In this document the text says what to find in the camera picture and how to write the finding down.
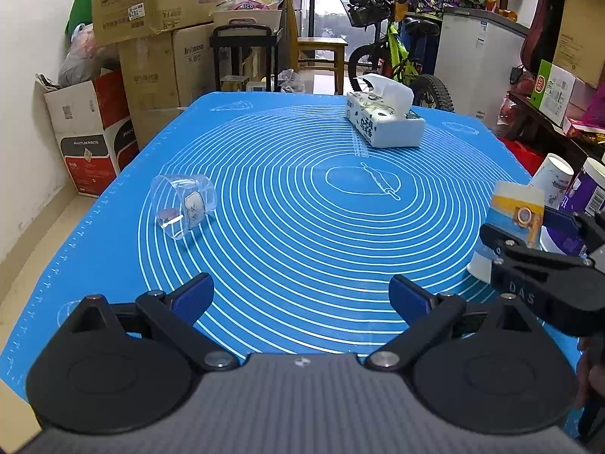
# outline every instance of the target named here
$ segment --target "finger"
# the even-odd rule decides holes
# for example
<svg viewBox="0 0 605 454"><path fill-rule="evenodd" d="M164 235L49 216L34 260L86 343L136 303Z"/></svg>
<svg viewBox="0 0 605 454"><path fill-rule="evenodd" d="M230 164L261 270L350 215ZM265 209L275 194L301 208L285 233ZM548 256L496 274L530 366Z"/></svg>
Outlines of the finger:
<svg viewBox="0 0 605 454"><path fill-rule="evenodd" d="M590 338L580 338L578 340L578 351L586 350L591 344Z"/></svg>
<svg viewBox="0 0 605 454"><path fill-rule="evenodd" d="M605 396L605 365L599 364L592 367L588 379L592 388L601 396Z"/></svg>
<svg viewBox="0 0 605 454"><path fill-rule="evenodd" d="M588 379L588 375L591 371L591 360L588 356L588 353L583 353L578 360L578 365L576 366L576 374L578 377L578 394L576 396L576 401L574 401L574 409L579 410L583 408L588 400L588 394L591 389L591 385Z"/></svg>

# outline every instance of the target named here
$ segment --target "bicycle wheel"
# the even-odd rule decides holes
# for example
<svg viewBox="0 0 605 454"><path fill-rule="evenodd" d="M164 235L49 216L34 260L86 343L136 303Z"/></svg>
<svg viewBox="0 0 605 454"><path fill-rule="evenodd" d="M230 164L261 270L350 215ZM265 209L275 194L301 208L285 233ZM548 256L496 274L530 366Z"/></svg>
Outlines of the bicycle wheel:
<svg viewBox="0 0 605 454"><path fill-rule="evenodd" d="M444 83L434 75L420 75L410 85L415 106L454 111L454 103Z"/></svg>
<svg viewBox="0 0 605 454"><path fill-rule="evenodd" d="M391 78L391 60L384 47L366 44L351 53L349 57L349 80L355 92L365 92L370 89L370 84L363 79L363 75L367 73L378 73Z"/></svg>

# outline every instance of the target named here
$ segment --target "wooden chair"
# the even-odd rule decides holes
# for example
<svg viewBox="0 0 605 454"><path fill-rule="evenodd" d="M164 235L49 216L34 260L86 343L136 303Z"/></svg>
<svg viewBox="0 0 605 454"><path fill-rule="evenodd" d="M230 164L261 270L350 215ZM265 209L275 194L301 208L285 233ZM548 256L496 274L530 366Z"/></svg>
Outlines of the wooden chair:
<svg viewBox="0 0 605 454"><path fill-rule="evenodd" d="M347 42L340 37L299 37L294 12L294 1L286 0L287 28L290 47L290 62L294 71L328 70L334 72L334 90L336 95L344 94L344 48ZM304 51L332 51L334 60L316 60L301 58ZM309 65L308 62L321 62L322 66Z"/></svg>

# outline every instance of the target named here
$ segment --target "red and white box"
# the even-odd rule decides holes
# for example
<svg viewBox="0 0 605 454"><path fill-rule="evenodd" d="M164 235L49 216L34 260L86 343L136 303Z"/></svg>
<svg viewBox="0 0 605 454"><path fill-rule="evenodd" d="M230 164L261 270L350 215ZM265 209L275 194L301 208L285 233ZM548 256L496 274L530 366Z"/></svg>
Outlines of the red and white box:
<svg viewBox="0 0 605 454"><path fill-rule="evenodd" d="M99 197L138 154L122 72L45 93L44 98L76 189Z"/></svg>

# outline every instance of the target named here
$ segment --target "clear plastic cup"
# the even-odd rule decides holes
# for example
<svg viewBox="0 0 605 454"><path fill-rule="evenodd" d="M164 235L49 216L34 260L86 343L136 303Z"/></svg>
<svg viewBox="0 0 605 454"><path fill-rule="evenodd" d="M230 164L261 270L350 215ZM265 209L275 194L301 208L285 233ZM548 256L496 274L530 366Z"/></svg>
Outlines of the clear plastic cup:
<svg viewBox="0 0 605 454"><path fill-rule="evenodd" d="M203 174L161 174L151 182L151 210L164 233L179 240L217 208L213 182Z"/></svg>

